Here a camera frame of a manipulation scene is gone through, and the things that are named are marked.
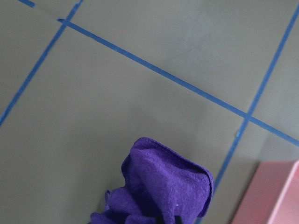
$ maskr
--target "blue tape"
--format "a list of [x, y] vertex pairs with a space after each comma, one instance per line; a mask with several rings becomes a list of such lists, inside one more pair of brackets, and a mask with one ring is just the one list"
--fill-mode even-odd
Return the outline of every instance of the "blue tape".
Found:
[[103, 39], [99, 36], [96, 36], [95, 34], [87, 31], [86, 29], [83, 29], [82, 27], [77, 26], [77, 25], [75, 25], [74, 23], [71, 23], [71, 22], [68, 24], [68, 26], [70, 28], [72, 28], [72, 29], [74, 29], [74, 30], [76, 30], [76, 31], [78, 31], [78, 32], [94, 39], [95, 41], [105, 45], [106, 47], [108, 47], [108, 48], [110, 48], [110, 49], [112, 49], [112, 50], [114, 50], [114, 51], [116, 51], [116, 52], [132, 59], [133, 61], [147, 67], [148, 69], [150, 69], [150, 70], [152, 70], [152, 71], [154, 71], [154, 72], [170, 79], [171, 81], [173, 81], [173, 82], [175, 82], [175, 83], [177, 83], [177, 84], [179, 84], [179, 85], [181, 85], [181, 86], [197, 93], [198, 95], [200, 95], [200, 96], [202, 96], [202, 97], [204, 97], [204, 98], [206, 98], [206, 99], [208, 99], [208, 100], [210, 100], [210, 101], [212, 101], [212, 102], [214, 102], [214, 103], [216, 103], [216, 104], [218, 104], [218, 105], [220, 105], [224, 108], [226, 108], [227, 110], [229, 110], [229, 111], [231, 111], [231, 112], [233, 112], [233, 113], [235, 113], [235, 114], [237, 114], [237, 115], [239, 115], [243, 118], [246, 116], [245, 112], [243, 112], [243, 111], [233, 107], [232, 105], [230, 105], [230, 104], [228, 104], [228, 103], [212, 96], [211, 94], [208, 94], [207, 92], [204, 92], [203, 90], [201, 90], [201, 89], [195, 87], [194, 85], [191, 85], [191, 84], [187, 83], [186, 81], [184, 81], [184, 80], [168, 73], [167, 71], [164, 71], [163, 69], [161, 69], [157, 66], [154, 66], [153, 64], [137, 57], [136, 55], [133, 55], [132, 53], [116, 46], [115, 44], [112, 44], [111, 42], [109, 42], [109, 41], [107, 41], [107, 40], [105, 40], [105, 39]]
[[[282, 39], [281, 39], [281, 41], [279, 43], [279, 46], [278, 46], [278, 48], [277, 48], [277, 50], [275, 52], [275, 55], [274, 55], [274, 57], [273, 57], [273, 59], [272, 59], [272, 61], [270, 63], [270, 66], [269, 66], [269, 68], [268, 68], [268, 70], [267, 70], [267, 72], [266, 72], [266, 74], [265, 74], [265, 76], [263, 78], [263, 81], [262, 81], [262, 83], [261, 83], [261, 85], [260, 85], [260, 87], [259, 87], [259, 89], [258, 89], [258, 91], [256, 93], [256, 96], [253, 99], [253, 102], [252, 102], [252, 104], [251, 104], [251, 106], [250, 106], [250, 108], [248, 110], [248, 113], [247, 113], [247, 115], [246, 115], [246, 117], [245, 117], [245, 119], [244, 119], [244, 121], [243, 121], [243, 123], [242, 123], [242, 125], [240, 127], [239, 134], [235, 137], [235, 140], [234, 140], [234, 142], [233, 142], [233, 144], [232, 144], [232, 146], [231, 146], [231, 148], [230, 148], [230, 150], [229, 150], [229, 152], [228, 152], [228, 154], [227, 154], [227, 156], [226, 156], [226, 158], [225, 158], [225, 160], [224, 160], [224, 162], [222, 164], [222, 167], [221, 167], [221, 169], [219, 171], [219, 174], [217, 175], [217, 178], [216, 178], [215, 184], [214, 184], [214, 193], [216, 192], [216, 190], [217, 190], [217, 188], [218, 188], [218, 186], [219, 186], [219, 184], [220, 184], [220, 182], [221, 182], [221, 180], [222, 180], [222, 178], [224, 176], [224, 173], [225, 173], [225, 171], [226, 171], [226, 169], [227, 169], [227, 167], [228, 167], [228, 165], [229, 165], [229, 163], [230, 163], [230, 161], [231, 161], [231, 159], [232, 159], [232, 157], [233, 157], [233, 155], [234, 155], [234, 153], [236, 151], [236, 148], [237, 148], [238, 144], [240, 143], [240, 140], [241, 140], [241, 138], [243, 136], [243, 133], [244, 133], [244, 131], [245, 131], [245, 129], [246, 129], [249, 121], [256, 122], [256, 123], [260, 124], [262, 127], [267, 127], [269, 130], [271, 130], [275, 134], [280, 134], [281, 133], [278, 130], [275, 131], [273, 127], [267, 126], [265, 123], [263, 123], [261, 121], [258, 122], [257, 119], [254, 119], [252, 117], [252, 114], [253, 114], [253, 112], [254, 112], [254, 110], [256, 108], [256, 105], [257, 105], [258, 101], [260, 100], [261, 95], [262, 95], [262, 93], [263, 93], [263, 91], [264, 91], [264, 89], [265, 89], [265, 87], [266, 87], [266, 85], [267, 85], [267, 83], [268, 83], [268, 81], [269, 81], [269, 79], [271, 77], [271, 74], [272, 74], [272, 72], [273, 72], [273, 70], [275, 68], [275, 65], [276, 65], [276, 63], [277, 63], [277, 61], [278, 61], [278, 59], [279, 59], [279, 57], [281, 55], [281, 52], [282, 52], [282, 50], [283, 50], [283, 48], [285, 46], [285, 43], [286, 43], [286, 41], [287, 41], [287, 39], [288, 39], [288, 37], [289, 37], [289, 35], [291, 33], [291, 30], [292, 30], [292, 28], [293, 28], [293, 26], [295, 24], [295, 21], [296, 21], [296, 19], [298, 17], [298, 13], [299, 13], [299, 4], [297, 5], [297, 8], [296, 8], [296, 10], [295, 10], [295, 12], [294, 12], [294, 14], [293, 14], [290, 22], [289, 22], [289, 25], [287, 26], [287, 28], [285, 30], [285, 33], [284, 33], [284, 35], [283, 35], [283, 37], [282, 37]], [[201, 221], [202, 221], [202, 219], [197, 220], [196, 224], [200, 224]]]
[[292, 138], [291, 136], [289, 136], [289, 135], [281, 132], [280, 130], [278, 130], [276, 128], [273, 128], [272, 126], [270, 126], [270, 125], [268, 125], [268, 124], [266, 124], [266, 123], [264, 123], [264, 122], [256, 119], [255, 117], [251, 117], [250, 121], [252, 123], [254, 123], [254, 124], [262, 127], [263, 129], [265, 129], [265, 130], [267, 130], [267, 131], [269, 131], [269, 132], [277, 135], [278, 137], [280, 137], [280, 138], [282, 138], [282, 139], [284, 139], [284, 140], [286, 140], [286, 141], [288, 141], [288, 142], [290, 142], [290, 143], [292, 143], [292, 144], [294, 144], [294, 145], [296, 145], [296, 146], [299, 147], [299, 140]]
[[19, 1], [20, 1], [21, 3], [24, 3], [24, 4], [27, 5], [27, 6], [31, 7], [31, 8], [33, 8], [34, 6], [36, 6], [34, 2], [29, 1], [29, 0], [19, 0]]
[[32, 80], [32, 78], [34, 77], [34, 75], [36, 74], [36, 72], [38, 71], [38, 69], [41, 67], [41, 65], [44, 62], [44, 60], [46, 59], [48, 53], [50, 52], [50, 50], [52, 49], [52, 47], [54, 46], [54, 44], [56, 43], [56, 41], [59, 39], [59, 37], [61, 36], [61, 34], [63, 33], [63, 31], [65, 30], [65, 28], [67, 27], [68, 23], [70, 22], [70, 20], [74, 16], [74, 14], [77, 12], [77, 10], [79, 9], [79, 7], [82, 4], [82, 2], [83, 2], [83, 0], [80, 0], [80, 2], [78, 2], [78, 3], [75, 4], [75, 6], [73, 7], [73, 9], [70, 11], [70, 13], [66, 17], [66, 19], [64, 20], [64, 22], [62, 23], [62, 25], [60, 26], [59, 30], [54, 35], [53, 39], [48, 44], [48, 46], [45, 49], [45, 51], [42, 53], [42, 55], [40, 56], [40, 58], [37, 60], [36, 64], [34, 65], [33, 69], [29, 73], [29, 75], [26, 77], [26, 79], [23, 82], [23, 84], [20, 86], [19, 90], [17, 91], [17, 93], [15, 94], [15, 96], [13, 97], [13, 99], [8, 104], [8, 106], [5, 109], [5, 111], [2, 113], [2, 115], [0, 117], [0, 127], [2, 126], [4, 120], [7, 118], [7, 116], [9, 115], [9, 113], [11, 112], [11, 110], [13, 109], [14, 105], [19, 100], [19, 98], [22, 95], [22, 93], [25, 91], [25, 89], [29, 85], [30, 81]]

